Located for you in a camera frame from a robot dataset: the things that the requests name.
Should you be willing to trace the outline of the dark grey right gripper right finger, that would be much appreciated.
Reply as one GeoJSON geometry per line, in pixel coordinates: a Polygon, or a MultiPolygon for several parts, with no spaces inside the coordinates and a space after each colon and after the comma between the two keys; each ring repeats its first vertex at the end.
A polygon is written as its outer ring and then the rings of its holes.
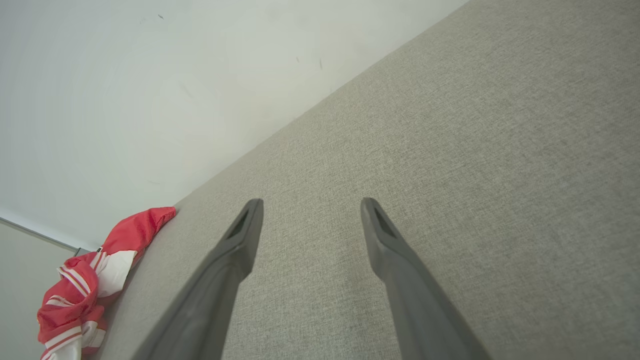
{"type": "Polygon", "coordinates": [[[490,355],[380,203],[360,214],[370,266],[383,282],[404,360],[488,360],[490,355]]]}

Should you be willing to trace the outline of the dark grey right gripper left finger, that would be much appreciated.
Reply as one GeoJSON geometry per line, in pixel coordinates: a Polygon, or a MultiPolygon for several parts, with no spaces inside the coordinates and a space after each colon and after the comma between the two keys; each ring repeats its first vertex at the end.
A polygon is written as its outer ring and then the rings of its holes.
{"type": "Polygon", "coordinates": [[[238,289],[258,252],[265,203],[244,205],[134,354],[135,360],[219,360],[238,289]]]}

